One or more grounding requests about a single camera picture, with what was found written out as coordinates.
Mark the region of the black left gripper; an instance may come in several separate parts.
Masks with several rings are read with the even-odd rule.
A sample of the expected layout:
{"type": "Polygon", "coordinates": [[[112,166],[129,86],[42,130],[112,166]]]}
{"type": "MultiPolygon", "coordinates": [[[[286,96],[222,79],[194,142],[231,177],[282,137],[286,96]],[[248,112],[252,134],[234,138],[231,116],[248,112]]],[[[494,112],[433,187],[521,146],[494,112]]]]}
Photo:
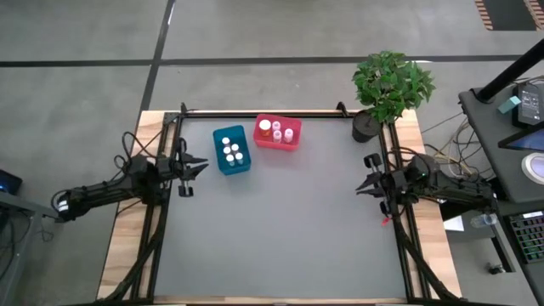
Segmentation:
{"type": "Polygon", "coordinates": [[[164,159],[166,170],[162,172],[163,181],[179,179],[181,183],[178,187],[179,196],[193,196],[194,190],[190,186],[190,181],[208,167],[207,163],[191,167],[190,164],[204,163],[207,159],[194,157],[186,151],[185,139],[176,138],[173,141],[173,153],[164,159]]]}

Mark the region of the green leafy plant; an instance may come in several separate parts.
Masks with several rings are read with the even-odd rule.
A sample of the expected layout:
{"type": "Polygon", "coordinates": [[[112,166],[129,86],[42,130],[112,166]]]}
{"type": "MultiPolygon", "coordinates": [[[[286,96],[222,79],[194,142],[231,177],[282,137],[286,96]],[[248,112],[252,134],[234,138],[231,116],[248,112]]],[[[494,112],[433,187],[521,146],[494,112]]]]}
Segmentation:
{"type": "Polygon", "coordinates": [[[430,71],[391,50],[369,54],[357,65],[352,82],[356,99],[378,122],[387,124],[428,102],[436,89],[430,71]]]}

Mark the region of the black plant pot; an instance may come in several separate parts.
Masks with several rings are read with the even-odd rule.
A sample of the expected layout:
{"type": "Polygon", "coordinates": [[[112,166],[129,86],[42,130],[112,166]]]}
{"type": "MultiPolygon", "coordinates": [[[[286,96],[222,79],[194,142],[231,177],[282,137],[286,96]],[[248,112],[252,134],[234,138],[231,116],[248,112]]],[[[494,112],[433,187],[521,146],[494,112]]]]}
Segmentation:
{"type": "Polygon", "coordinates": [[[382,131],[382,124],[368,111],[361,110],[354,115],[352,121],[352,138],[365,143],[382,131]]]}

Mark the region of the blue-lit device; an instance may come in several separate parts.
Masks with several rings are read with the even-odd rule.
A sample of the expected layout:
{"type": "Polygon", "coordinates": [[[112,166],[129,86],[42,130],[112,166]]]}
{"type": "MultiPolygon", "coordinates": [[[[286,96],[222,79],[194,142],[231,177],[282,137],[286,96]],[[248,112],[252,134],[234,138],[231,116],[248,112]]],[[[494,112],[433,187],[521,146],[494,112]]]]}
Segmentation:
{"type": "Polygon", "coordinates": [[[0,169],[0,192],[17,196],[22,183],[23,180],[20,177],[0,169]]]}

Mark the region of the black power brick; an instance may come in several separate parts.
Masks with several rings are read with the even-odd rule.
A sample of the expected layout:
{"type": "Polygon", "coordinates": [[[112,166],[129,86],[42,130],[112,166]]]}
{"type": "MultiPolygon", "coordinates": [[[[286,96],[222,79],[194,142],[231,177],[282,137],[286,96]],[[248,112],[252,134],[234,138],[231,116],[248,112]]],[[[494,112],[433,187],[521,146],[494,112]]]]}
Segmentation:
{"type": "Polygon", "coordinates": [[[512,122],[515,127],[534,126],[544,119],[544,94],[538,86],[523,82],[514,88],[513,94],[520,100],[513,109],[512,122]]]}

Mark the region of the red plastic bin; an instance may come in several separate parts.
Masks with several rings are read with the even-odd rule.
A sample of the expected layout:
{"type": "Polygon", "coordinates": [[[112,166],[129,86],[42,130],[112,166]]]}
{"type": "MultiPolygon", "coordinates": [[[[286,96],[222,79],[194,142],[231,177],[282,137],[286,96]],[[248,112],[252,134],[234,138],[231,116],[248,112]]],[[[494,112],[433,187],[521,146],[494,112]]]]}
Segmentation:
{"type": "Polygon", "coordinates": [[[255,126],[254,126],[254,132],[253,132],[253,140],[255,144],[259,147],[264,147],[268,149],[275,149],[275,150],[287,150],[287,151],[293,151],[296,150],[299,146],[299,142],[301,139],[301,132],[302,132],[302,122],[295,118],[285,117],[285,116],[276,116],[276,115],[270,115],[270,114],[260,114],[258,115],[255,126]],[[260,135],[258,131],[258,124],[261,120],[268,119],[273,122],[280,122],[280,130],[282,133],[282,139],[280,143],[275,143],[273,141],[273,133],[268,137],[264,138],[260,135]],[[286,143],[284,141],[284,131],[290,128],[294,132],[293,140],[291,143],[286,143]]]}

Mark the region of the dark grey side desk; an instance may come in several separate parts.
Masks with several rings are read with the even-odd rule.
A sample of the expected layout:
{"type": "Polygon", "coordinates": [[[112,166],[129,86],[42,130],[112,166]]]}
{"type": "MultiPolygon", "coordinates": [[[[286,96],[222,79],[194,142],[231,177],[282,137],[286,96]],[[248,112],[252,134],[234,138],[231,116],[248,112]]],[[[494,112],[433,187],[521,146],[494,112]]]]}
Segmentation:
{"type": "Polygon", "coordinates": [[[500,141],[521,131],[519,127],[512,125],[507,116],[498,111],[499,104],[505,102],[512,95],[512,91],[512,84],[502,87],[486,85],[461,92],[458,99],[506,195],[504,201],[497,203],[501,226],[535,300],[539,306],[544,306],[544,261],[524,261],[524,253],[510,224],[512,216],[544,212],[544,185],[531,181],[522,172],[522,160],[530,153],[499,146],[500,141]]]}

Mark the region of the brown striped floor mat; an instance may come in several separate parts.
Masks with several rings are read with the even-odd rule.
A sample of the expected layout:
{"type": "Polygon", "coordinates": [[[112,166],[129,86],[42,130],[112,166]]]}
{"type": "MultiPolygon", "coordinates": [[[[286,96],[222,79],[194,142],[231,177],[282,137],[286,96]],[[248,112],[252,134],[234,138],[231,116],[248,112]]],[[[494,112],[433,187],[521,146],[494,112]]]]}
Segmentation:
{"type": "Polygon", "coordinates": [[[539,31],[540,21],[529,0],[474,0],[488,31],[539,31]]]}

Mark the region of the keyboard with coloured keys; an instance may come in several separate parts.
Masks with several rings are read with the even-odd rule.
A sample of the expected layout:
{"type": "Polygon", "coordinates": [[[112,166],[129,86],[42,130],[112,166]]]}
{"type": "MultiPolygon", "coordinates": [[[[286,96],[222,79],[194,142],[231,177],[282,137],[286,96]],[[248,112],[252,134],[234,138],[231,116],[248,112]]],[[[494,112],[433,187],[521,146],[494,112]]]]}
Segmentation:
{"type": "Polygon", "coordinates": [[[508,222],[524,261],[544,261],[544,211],[512,215],[508,222]]]}

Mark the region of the round white disc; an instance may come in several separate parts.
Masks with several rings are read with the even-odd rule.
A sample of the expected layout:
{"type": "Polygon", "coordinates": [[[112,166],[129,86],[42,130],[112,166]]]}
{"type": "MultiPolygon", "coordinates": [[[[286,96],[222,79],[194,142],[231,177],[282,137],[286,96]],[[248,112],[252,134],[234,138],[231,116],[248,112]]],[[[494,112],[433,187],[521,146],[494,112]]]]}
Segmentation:
{"type": "Polygon", "coordinates": [[[544,153],[531,153],[524,157],[521,169],[529,180],[544,185],[544,153]]]}

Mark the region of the tablet with blue screen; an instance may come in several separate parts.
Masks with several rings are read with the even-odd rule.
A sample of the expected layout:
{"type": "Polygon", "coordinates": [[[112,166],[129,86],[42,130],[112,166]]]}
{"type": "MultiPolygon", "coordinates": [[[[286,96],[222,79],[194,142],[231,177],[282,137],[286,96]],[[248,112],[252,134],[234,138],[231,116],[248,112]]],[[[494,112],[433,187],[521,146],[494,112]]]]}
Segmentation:
{"type": "Polygon", "coordinates": [[[509,150],[544,152],[544,127],[527,129],[498,142],[498,147],[509,150]]]}

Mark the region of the blue plastic bin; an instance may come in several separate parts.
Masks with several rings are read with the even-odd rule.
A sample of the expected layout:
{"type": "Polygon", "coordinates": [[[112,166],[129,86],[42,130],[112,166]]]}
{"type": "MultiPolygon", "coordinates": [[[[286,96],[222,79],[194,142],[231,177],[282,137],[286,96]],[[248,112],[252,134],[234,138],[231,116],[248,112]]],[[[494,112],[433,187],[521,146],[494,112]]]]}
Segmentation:
{"type": "Polygon", "coordinates": [[[231,127],[217,129],[212,133],[212,136],[217,157],[218,169],[222,174],[232,175],[250,170],[252,165],[252,158],[247,143],[245,129],[242,125],[234,125],[231,127]],[[222,138],[224,137],[230,138],[229,146],[223,145],[222,138]],[[226,161],[227,155],[223,153],[224,147],[230,147],[232,144],[238,144],[240,149],[237,152],[231,151],[229,155],[235,157],[236,153],[242,153],[244,156],[244,162],[240,165],[235,159],[235,165],[233,167],[230,166],[229,163],[226,161]]]}

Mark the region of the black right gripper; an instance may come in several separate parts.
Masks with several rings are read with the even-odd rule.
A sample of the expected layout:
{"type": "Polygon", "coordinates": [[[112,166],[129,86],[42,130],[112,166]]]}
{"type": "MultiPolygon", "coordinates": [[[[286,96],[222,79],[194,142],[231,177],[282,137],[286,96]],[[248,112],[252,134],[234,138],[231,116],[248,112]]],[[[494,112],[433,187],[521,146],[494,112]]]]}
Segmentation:
{"type": "Polygon", "coordinates": [[[368,174],[365,181],[356,188],[359,190],[356,194],[383,198],[380,205],[382,213],[384,215],[399,215],[393,177],[390,173],[379,170],[382,165],[381,157],[377,153],[370,154],[364,158],[364,163],[367,168],[371,169],[371,174],[368,174]]]}

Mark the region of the grey side table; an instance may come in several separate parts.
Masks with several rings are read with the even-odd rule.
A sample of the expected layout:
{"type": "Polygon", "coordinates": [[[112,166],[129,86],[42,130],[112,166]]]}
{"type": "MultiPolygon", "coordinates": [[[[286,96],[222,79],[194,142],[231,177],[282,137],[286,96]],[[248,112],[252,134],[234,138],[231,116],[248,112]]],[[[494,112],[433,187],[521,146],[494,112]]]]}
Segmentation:
{"type": "Polygon", "coordinates": [[[51,207],[0,191],[0,306],[9,306],[13,301],[43,218],[57,217],[51,207]]]}

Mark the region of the clear plastic water bottle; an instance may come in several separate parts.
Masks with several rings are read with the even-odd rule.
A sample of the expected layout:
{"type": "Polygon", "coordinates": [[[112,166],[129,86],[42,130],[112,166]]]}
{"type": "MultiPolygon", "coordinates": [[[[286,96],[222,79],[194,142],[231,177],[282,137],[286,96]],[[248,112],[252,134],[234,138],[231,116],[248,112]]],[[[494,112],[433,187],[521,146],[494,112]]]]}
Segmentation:
{"type": "Polygon", "coordinates": [[[478,216],[472,217],[470,220],[470,224],[476,229],[495,225],[496,222],[497,216],[495,213],[483,213],[478,216]]]}

